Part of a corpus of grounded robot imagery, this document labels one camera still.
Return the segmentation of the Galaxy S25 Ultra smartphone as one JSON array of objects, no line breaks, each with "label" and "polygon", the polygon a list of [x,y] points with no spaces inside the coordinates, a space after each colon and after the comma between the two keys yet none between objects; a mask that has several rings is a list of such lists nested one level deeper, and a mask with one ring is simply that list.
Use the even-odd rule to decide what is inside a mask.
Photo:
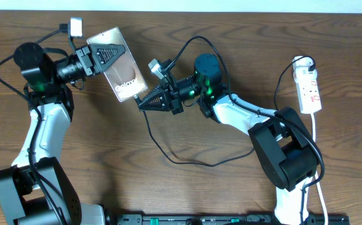
[{"label": "Galaxy S25 Ultra smartphone", "polygon": [[148,86],[128,48],[118,27],[97,34],[87,39],[90,44],[122,44],[126,52],[107,70],[102,71],[108,80],[118,101],[123,102],[148,89]]}]

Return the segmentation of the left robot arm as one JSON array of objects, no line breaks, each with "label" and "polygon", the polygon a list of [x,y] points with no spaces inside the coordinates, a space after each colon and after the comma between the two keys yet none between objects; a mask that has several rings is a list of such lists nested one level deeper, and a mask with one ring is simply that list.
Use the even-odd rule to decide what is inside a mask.
[{"label": "left robot arm", "polygon": [[31,116],[17,158],[0,170],[0,206],[8,224],[117,224],[98,204],[83,204],[60,165],[74,111],[68,84],[101,74],[124,55],[123,44],[88,44],[68,54],[26,42],[10,57],[26,79],[19,95]]}]

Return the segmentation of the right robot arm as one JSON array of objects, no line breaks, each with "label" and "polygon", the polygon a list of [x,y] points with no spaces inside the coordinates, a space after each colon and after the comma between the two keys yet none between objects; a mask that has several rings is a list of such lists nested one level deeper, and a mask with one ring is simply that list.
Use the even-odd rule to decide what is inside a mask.
[{"label": "right robot arm", "polygon": [[247,134],[265,175],[276,186],[276,219],[303,224],[308,218],[307,190],[323,165],[318,148],[294,109],[257,107],[231,93],[219,64],[214,54],[202,54],[194,62],[193,75],[177,80],[171,74],[174,61],[153,59],[149,69],[160,84],[138,101],[138,108],[178,114],[183,102],[196,99],[205,117]]}]

